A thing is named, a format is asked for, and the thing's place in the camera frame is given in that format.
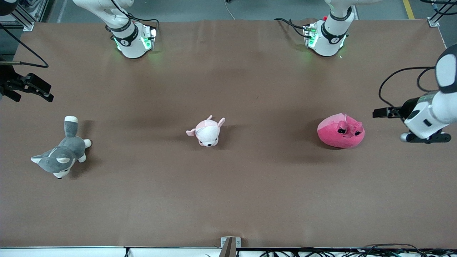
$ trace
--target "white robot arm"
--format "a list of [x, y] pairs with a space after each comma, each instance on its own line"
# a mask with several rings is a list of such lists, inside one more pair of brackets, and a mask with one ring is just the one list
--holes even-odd
[[73, 2], [106, 23], [114, 35], [117, 49], [125, 57], [138, 58], [154, 47], [155, 28], [132, 21], [124, 8], [134, 0], [73, 0]]
[[354, 21], [352, 5], [369, 5], [381, 0], [325, 0], [330, 6], [330, 14], [326, 20], [312, 23], [305, 29], [307, 47], [322, 56], [332, 56], [343, 46], [346, 33]]
[[457, 122], [457, 44], [440, 55], [435, 76], [439, 90], [409, 99], [402, 107], [374, 110], [373, 117], [405, 119], [409, 133], [401, 135], [404, 142], [449, 142], [451, 135], [441, 130]]

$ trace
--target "gray husky plush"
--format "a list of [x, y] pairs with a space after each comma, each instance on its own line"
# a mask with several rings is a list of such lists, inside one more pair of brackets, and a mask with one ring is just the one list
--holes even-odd
[[92, 145], [89, 139], [76, 136], [78, 119], [75, 116], [66, 116], [64, 121], [65, 138], [53, 149], [31, 158], [42, 169], [53, 173], [58, 179], [70, 172], [73, 164], [78, 160], [84, 162], [84, 150]]

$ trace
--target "white cable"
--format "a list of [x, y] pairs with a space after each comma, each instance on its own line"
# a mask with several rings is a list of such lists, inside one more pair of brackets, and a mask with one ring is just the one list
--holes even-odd
[[227, 1], [225, 1], [225, 0], [222, 0], [222, 1], [224, 1], [224, 3], [225, 3], [225, 8], [227, 9], [227, 11], [228, 11], [228, 13], [230, 14], [230, 16], [231, 16], [233, 19], [235, 19], [235, 17], [233, 17], [233, 14], [232, 14], [232, 13], [230, 12], [230, 10], [229, 10], [229, 7], [227, 6]]

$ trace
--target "pink plush toy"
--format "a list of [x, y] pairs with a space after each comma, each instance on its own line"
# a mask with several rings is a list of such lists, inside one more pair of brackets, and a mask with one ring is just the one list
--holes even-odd
[[211, 120], [212, 115], [210, 115], [206, 120], [200, 122], [194, 129], [187, 130], [186, 133], [188, 136], [196, 136], [198, 143], [201, 146], [215, 146], [219, 142], [219, 132], [221, 131], [221, 126], [225, 122], [225, 118], [222, 118], [219, 123]]
[[362, 142], [365, 130], [361, 122], [347, 114], [338, 113], [323, 120], [317, 127], [317, 134], [328, 145], [350, 148]]

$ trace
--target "round pink plush toy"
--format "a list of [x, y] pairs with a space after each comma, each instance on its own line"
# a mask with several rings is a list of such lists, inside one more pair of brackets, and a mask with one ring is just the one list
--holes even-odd
[[361, 122], [347, 114], [338, 113], [323, 120], [317, 127], [317, 135], [322, 142], [339, 148], [357, 146], [365, 137]]

